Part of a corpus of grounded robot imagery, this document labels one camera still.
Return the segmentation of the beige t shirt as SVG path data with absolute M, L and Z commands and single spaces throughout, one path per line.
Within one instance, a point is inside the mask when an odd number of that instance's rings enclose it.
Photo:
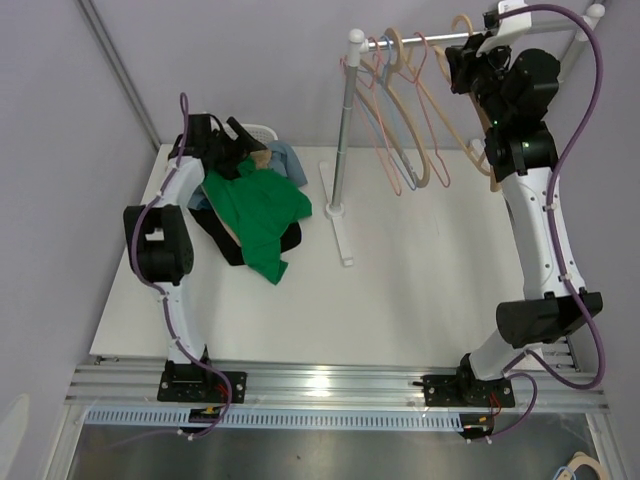
M 233 249 L 241 249 L 255 242 L 259 222 L 255 219 L 261 209 L 267 184 L 264 173 L 271 173 L 272 153 L 268 147 L 259 147 L 243 153 L 228 162 L 218 163 L 202 184 L 221 229 L 230 238 Z

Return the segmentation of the grey blue t shirt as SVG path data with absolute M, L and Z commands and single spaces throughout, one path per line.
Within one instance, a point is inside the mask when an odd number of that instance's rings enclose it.
M 303 187 L 308 183 L 304 169 L 294 149 L 286 142 L 275 140 L 267 144 L 271 152 L 269 161 L 266 161 L 266 152 L 257 151 L 252 158 L 257 168 L 269 168 L 281 176 L 291 180 L 297 187 Z M 188 207 L 193 210 L 212 210 L 210 202 L 206 199 L 200 187 L 191 196 Z

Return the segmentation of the green t shirt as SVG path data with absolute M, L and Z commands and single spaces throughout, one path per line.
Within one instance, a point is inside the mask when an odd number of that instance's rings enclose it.
M 281 237 L 291 224 L 312 215 L 311 201 L 291 180 L 258 169 L 251 158 L 237 171 L 239 176 L 231 180 L 207 173 L 202 190 L 239 239 L 244 263 L 276 285 L 288 268 L 281 259 Z

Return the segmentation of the black t shirt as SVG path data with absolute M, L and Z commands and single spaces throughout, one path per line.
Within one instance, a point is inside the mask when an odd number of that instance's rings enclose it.
M 242 266 L 245 264 L 239 238 L 214 210 L 190 209 L 190 213 L 196 223 L 214 241 L 229 265 Z M 296 248 L 301 241 L 300 225 L 297 222 L 290 224 L 280 237 L 280 252 L 284 253 Z

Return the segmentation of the light blue wire hanger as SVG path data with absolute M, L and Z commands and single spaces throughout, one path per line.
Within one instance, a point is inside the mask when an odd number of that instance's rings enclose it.
M 384 120 L 387 125 L 387 128 L 391 132 L 391 137 L 395 145 L 395 148 L 397 150 L 402 150 L 403 152 L 403 157 L 404 157 L 403 163 L 407 171 L 407 176 L 411 177 L 411 180 L 412 180 L 412 186 L 411 187 L 406 186 L 406 187 L 410 191 L 415 191 L 418 187 L 418 175 L 415 169 L 413 168 L 413 165 L 411 164 L 411 161 L 409 160 L 408 156 L 404 152 L 404 148 L 401 142 L 402 136 L 401 136 L 401 128 L 400 128 L 400 122 L 399 122 L 400 116 L 395 111 L 396 105 L 392 101 L 391 95 L 386 91 L 386 88 L 384 85 L 385 75 L 387 73 L 388 67 L 390 66 L 390 60 L 383 60 L 379 53 L 373 53 L 370 58 L 366 56 L 367 60 L 363 61 L 363 64 L 371 68 L 374 64 L 374 57 L 377 57 L 380 59 L 380 69 L 378 70 L 379 86 L 377 90 L 378 103 L 383 112 L 383 116 L 384 116 Z

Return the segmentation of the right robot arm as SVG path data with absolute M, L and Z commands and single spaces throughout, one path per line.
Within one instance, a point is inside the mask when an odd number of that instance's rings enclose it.
M 500 303 L 497 328 L 465 354 L 455 373 L 418 381 L 429 407 L 515 404 L 511 370 L 532 348 L 568 337 L 601 312 L 602 296 L 586 288 L 564 229 L 554 138 L 544 117 L 555 97 L 560 63 L 540 49 L 517 57 L 488 35 L 435 50 L 451 90 L 467 94 L 486 118 L 484 152 L 500 186 L 524 279 L 523 297 Z

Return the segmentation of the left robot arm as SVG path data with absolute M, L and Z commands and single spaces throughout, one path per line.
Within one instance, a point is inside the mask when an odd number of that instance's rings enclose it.
M 211 114 L 188 114 L 157 193 L 147 204 L 124 210 L 131 269 L 154 292 L 168 333 L 161 402 L 244 401 L 246 373 L 212 366 L 192 309 L 188 286 L 195 255 L 185 217 L 207 174 L 230 172 L 262 146 L 233 117 L 221 122 Z

